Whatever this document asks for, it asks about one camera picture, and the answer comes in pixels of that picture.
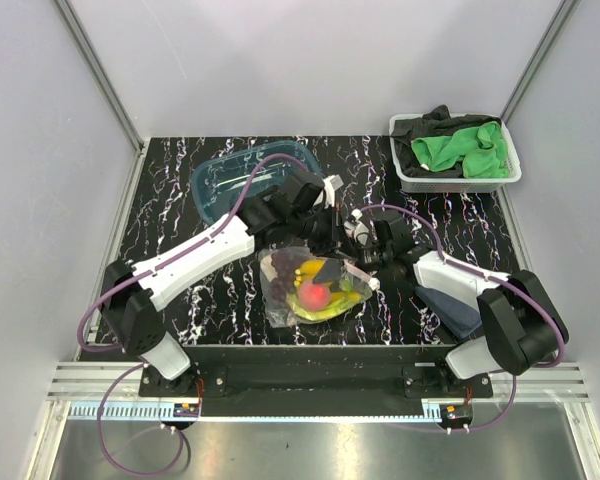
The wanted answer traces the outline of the red fake peach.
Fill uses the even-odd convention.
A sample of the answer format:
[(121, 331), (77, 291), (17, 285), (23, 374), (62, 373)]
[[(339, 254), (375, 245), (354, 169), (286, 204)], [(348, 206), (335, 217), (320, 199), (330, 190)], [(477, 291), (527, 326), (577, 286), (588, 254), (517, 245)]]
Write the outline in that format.
[(331, 299), (331, 292), (327, 288), (314, 285), (312, 281), (302, 283), (297, 295), (299, 304), (309, 311), (324, 309)]

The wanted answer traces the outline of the clear zip top bag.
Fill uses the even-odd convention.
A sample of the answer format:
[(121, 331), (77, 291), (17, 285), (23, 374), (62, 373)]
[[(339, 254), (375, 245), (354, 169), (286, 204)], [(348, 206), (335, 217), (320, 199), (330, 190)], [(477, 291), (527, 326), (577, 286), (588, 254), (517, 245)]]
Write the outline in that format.
[(273, 328), (317, 324), (369, 300), (380, 281), (352, 262), (315, 256), (306, 247), (258, 254), (265, 316)]

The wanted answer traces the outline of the yellow fake banana bunch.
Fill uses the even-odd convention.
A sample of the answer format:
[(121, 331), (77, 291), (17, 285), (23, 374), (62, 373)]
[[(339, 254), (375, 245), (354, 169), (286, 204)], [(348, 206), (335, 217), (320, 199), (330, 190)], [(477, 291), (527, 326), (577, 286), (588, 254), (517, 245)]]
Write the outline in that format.
[(355, 306), (362, 300), (360, 293), (350, 287), (341, 287), (337, 278), (329, 282), (317, 282), (317, 272), (296, 271), (292, 292), (287, 302), (292, 310), (305, 318), (331, 318)]

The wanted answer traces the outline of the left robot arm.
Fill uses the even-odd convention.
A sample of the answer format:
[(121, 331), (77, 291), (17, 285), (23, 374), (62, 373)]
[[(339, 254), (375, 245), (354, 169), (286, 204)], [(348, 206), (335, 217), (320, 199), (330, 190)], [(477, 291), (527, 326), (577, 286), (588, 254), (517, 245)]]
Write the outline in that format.
[(260, 193), (242, 192), (229, 213), (166, 253), (132, 265), (111, 263), (99, 311), (121, 348), (154, 367), (170, 393), (188, 394), (196, 372), (160, 312), (204, 277), (274, 243), (306, 239), (330, 248), (337, 240), (336, 192), (342, 185), (337, 175), (295, 171)]

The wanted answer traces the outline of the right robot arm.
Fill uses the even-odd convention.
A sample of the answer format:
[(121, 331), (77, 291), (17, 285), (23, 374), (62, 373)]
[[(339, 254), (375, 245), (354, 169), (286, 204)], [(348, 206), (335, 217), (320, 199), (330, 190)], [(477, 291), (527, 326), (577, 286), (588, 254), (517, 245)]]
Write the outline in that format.
[(561, 362), (569, 334), (533, 272), (482, 269), (440, 246), (419, 243), (396, 210), (380, 213), (372, 224), (368, 229), (359, 216), (345, 221), (331, 209), (319, 217), (321, 245), (365, 272), (392, 272), (440, 319), (457, 326), (474, 323), (482, 332), (450, 350), (434, 371), (440, 393), (456, 396), (477, 375), (503, 371), (519, 376)]

